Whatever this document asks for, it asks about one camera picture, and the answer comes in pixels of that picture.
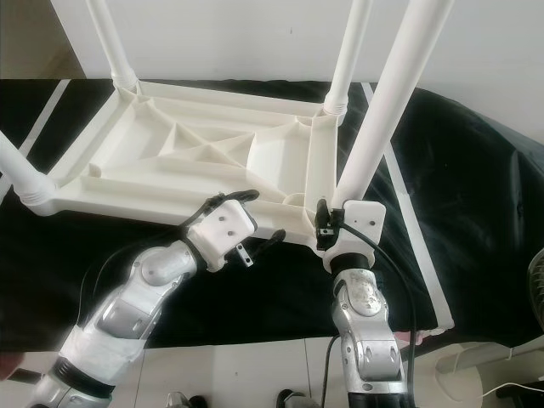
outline black cloth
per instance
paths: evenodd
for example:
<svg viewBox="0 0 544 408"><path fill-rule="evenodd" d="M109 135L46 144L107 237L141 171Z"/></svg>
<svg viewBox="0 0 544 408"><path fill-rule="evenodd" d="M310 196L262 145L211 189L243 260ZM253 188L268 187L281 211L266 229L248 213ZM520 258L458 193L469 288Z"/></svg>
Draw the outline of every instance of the black cloth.
<svg viewBox="0 0 544 408"><path fill-rule="evenodd" d="M310 102L321 102L329 87L325 82L175 83ZM36 108L37 101L45 103L55 85L0 82L0 129L16 145L41 110ZM29 160L40 171L49 171L111 91L109 80L71 81ZM18 104L12 103L13 94L18 95ZM35 109L26 109L27 104ZM338 174L366 108L360 85L353 84L348 114L339 129ZM513 134L510 139L522 140L526 149L516 149L501 131L459 104L417 90L393 144L455 330L513 346L541 332L524 283L530 254L544 246L539 211L544 203L544 176L535 159L544 153L522 136ZM513 174L517 175L515 185ZM388 209L381 245L410 275L418 328L436 327L384 162L365 198L380 201ZM167 230L170 227L159 224L76 212L40 218L11 191L0 206L0 349L57 349L77 319L86 271L84 309L92 304L89 298L99 266L109 254ZM260 242L251 239L246 245L252 250ZM105 269L96 298L122 281L134 254L134 250L123 253ZM394 330L408 330L402 286L381 259L376 271L389 303L390 325ZM200 273L189 281L167 301L148 345L331 335L335 332L331 286L332 278L308 248L277 244L250 269L233 260L216 274Z"/></svg>

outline silver robotic arm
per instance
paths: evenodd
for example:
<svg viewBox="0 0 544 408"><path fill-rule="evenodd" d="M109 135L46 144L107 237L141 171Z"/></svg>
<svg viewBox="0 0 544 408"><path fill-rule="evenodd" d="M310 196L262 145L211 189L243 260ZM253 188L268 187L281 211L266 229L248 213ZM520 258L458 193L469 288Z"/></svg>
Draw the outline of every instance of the silver robotic arm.
<svg viewBox="0 0 544 408"><path fill-rule="evenodd" d="M329 213L321 201L315 220L318 249L325 250L324 266L335 277L332 318L342 341L350 408L402 408L410 401L388 305L371 271L374 251L346 230L377 243L384 218L385 207L377 202L346 201Z"/></svg>
<svg viewBox="0 0 544 408"><path fill-rule="evenodd" d="M110 404L111 392L142 353L164 301L195 275L198 261L214 272L223 267L227 252L245 252L241 241L257 225L242 202L228 198L214 197L204 219L189 227L186 241L146 249L133 260L127 282L106 297L84 327L73 327L28 408Z"/></svg>

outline white tape wrap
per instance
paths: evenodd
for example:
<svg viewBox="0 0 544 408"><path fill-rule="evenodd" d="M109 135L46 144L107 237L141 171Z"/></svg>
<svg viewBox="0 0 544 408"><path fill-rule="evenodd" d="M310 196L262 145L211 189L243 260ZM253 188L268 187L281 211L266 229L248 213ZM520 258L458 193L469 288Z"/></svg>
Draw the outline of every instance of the white tape wrap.
<svg viewBox="0 0 544 408"><path fill-rule="evenodd" d="M145 340L115 338L87 325L74 326L59 354L88 376L117 385L144 349Z"/></svg>

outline white bracket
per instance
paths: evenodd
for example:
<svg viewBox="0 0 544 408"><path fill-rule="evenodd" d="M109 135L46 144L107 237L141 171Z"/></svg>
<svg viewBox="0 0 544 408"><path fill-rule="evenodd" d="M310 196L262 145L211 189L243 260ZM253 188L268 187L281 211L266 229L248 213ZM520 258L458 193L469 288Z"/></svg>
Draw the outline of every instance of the white bracket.
<svg viewBox="0 0 544 408"><path fill-rule="evenodd" d="M224 255L237 248L256 228L237 200L227 200L191 226L187 238L207 262L207 269L216 272L225 264Z"/></svg>
<svg viewBox="0 0 544 408"><path fill-rule="evenodd" d="M385 206L375 201L346 201L343 222L350 227L368 236L376 244L382 236L382 227L385 220ZM336 243L325 251L323 266L331 272L331 261L344 253L360 253L368 259L371 267L374 264L374 250L360 238L345 229L340 229Z"/></svg>

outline white table leg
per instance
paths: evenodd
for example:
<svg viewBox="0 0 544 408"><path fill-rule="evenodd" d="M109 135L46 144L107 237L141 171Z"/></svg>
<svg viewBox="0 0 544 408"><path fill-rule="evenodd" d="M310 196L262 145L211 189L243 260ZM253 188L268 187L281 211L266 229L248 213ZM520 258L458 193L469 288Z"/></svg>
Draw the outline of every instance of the white table leg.
<svg viewBox="0 0 544 408"><path fill-rule="evenodd" d="M360 200L365 194L452 4L453 0L410 1L332 198L332 208L342 208L346 200Z"/></svg>
<svg viewBox="0 0 544 408"><path fill-rule="evenodd" d="M348 111L349 84L354 75L366 26L371 14L372 0L353 0L349 11L348 24L343 35L337 67L332 78L331 89L325 97L323 109L341 119Z"/></svg>
<svg viewBox="0 0 544 408"><path fill-rule="evenodd" d="M130 66L105 0L87 0L94 27L110 63L111 79L118 88L136 89L138 78Z"/></svg>
<svg viewBox="0 0 544 408"><path fill-rule="evenodd" d="M49 215L49 203L56 186L45 174L38 172L6 136L0 132L0 173L14 185L23 204L35 213Z"/></svg>

